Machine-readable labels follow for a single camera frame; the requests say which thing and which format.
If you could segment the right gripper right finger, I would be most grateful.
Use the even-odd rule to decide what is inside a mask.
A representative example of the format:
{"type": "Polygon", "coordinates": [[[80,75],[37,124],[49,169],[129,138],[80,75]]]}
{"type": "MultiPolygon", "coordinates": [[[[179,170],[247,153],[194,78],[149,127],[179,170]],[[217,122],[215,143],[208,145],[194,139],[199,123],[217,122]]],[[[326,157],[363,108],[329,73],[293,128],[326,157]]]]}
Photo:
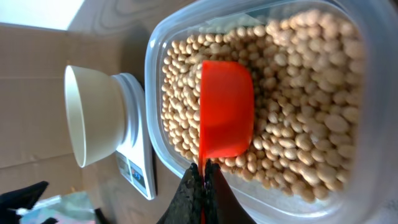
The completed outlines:
{"type": "Polygon", "coordinates": [[[204,214],[206,224],[256,224],[238,202],[219,164],[205,166],[204,214]]]}

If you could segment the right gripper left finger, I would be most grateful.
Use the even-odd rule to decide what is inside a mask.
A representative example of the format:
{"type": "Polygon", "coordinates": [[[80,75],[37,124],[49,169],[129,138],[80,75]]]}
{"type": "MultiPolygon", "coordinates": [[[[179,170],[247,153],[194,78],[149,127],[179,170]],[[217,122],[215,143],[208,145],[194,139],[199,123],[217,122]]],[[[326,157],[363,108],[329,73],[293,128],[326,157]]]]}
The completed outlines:
{"type": "Polygon", "coordinates": [[[202,180],[198,166],[191,163],[157,224],[200,224],[203,204],[202,180]]]}

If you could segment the red plastic measuring scoop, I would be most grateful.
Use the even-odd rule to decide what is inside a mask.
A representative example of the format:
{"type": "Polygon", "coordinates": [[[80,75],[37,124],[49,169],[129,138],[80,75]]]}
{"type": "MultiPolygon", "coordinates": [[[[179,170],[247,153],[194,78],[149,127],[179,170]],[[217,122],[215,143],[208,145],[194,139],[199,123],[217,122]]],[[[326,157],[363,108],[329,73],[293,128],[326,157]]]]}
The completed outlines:
{"type": "Polygon", "coordinates": [[[232,61],[205,60],[200,87],[198,171],[208,158],[236,157],[248,149],[254,124],[254,88],[246,68],[232,61]]]}

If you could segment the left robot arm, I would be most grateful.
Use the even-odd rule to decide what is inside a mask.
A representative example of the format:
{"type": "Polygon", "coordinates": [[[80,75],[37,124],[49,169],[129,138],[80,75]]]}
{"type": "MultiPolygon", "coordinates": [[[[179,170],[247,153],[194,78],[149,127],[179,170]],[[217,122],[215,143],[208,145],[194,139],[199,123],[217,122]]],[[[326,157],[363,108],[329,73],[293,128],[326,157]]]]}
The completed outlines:
{"type": "Polygon", "coordinates": [[[41,199],[49,183],[41,181],[1,194],[1,223],[109,223],[86,192],[41,199]]]}

